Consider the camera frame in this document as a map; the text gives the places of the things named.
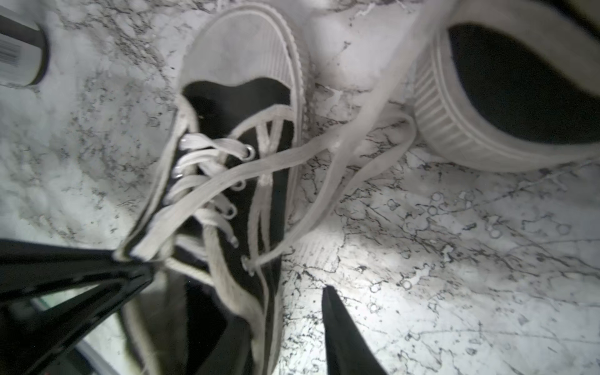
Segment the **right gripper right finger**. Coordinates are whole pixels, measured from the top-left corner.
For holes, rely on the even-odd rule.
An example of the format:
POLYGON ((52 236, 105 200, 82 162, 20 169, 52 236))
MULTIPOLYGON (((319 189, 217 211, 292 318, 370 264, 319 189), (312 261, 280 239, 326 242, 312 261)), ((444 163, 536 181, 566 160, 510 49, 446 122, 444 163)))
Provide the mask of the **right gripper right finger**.
POLYGON ((386 375, 368 348, 336 289, 323 289, 322 313, 329 375, 386 375))

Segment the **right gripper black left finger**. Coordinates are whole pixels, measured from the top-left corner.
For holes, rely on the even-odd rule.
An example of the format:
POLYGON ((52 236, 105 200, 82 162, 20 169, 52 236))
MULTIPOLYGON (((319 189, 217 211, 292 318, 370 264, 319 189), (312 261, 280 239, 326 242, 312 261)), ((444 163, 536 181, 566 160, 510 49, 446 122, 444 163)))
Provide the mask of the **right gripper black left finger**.
POLYGON ((153 281, 113 251, 1 241, 1 372, 43 374, 153 281))

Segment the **black canvas sneaker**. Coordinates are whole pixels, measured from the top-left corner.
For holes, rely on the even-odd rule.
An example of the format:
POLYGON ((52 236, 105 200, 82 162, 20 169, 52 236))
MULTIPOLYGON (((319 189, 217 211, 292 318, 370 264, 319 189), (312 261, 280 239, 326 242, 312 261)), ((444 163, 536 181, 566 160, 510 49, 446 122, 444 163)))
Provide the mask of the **black canvas sneaker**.
POLYGON ((309 53, 276 6, 213 17, 183 60, 177 111, 120 262, 155 263, 120 320, 143 374, 270 374, 281 350, 283 253, 340 198, 387 170, 401 144, 344 178, 426 42, 412 30, 350 123, 309 142, 309 53))
POLYGON ((415 100, 423 140, 464 167, 598 156, 598 2, 459 2, 420 56, 415 100))

